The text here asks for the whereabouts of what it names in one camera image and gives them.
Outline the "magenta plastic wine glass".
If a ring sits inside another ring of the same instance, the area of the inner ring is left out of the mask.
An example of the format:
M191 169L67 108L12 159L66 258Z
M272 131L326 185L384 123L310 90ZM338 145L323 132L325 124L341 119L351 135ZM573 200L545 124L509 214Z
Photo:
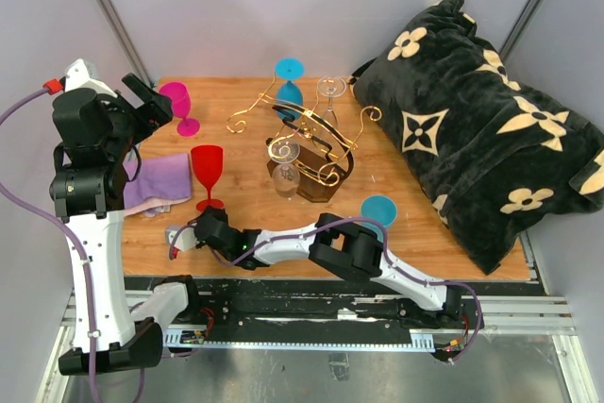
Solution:
M168 96L172 102L173 115L179 120L176 132L183 137L195 135L199 129L199 122L190 117L192 102L185 84L170 82L159 89L159 93Z

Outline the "red plastic wine glass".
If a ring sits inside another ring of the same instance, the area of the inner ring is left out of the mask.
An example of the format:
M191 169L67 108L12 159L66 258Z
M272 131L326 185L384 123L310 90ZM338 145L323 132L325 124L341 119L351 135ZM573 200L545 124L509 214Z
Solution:
M193 173L200 184L206 189L207 196L196 204L203 212L207 207L222 209L224 202L211 195L213 186L223 173L224 150L213 144L198 145L191 150Z

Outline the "blue plastic wine glass front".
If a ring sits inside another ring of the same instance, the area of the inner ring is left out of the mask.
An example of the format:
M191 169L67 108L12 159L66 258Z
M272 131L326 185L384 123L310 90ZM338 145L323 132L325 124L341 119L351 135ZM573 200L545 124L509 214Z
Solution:
M388 229L397 218L397 206L388 196L371 195L361 204L361 217L373 219Z

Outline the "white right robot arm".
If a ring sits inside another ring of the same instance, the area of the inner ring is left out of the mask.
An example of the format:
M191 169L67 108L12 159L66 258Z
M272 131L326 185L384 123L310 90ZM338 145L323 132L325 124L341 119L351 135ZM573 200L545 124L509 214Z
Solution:
M309 260L353 283L375 282L408 298L437 327L461 319L461 291L397 257L362 217L322 213L298 229L273 231L231 227L225 210L209 207L193 221L197 244L208 246L226 266L246 270L283 261Z

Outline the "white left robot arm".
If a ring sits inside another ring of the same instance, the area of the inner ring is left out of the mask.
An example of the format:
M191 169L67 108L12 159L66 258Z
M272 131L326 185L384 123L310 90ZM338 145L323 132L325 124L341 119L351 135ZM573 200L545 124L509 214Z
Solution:
M75 337L59 358L64 376L144 369L159 364L163 333L177 319L202 311L189 276L167 277L138 308L126 301L122 262L124 160L136 144L173 119L171 101L136 75L123 82L141 100L135 108L89 72L72 64L53 102L61 137L50 186L54 221L70 247L75 290Z

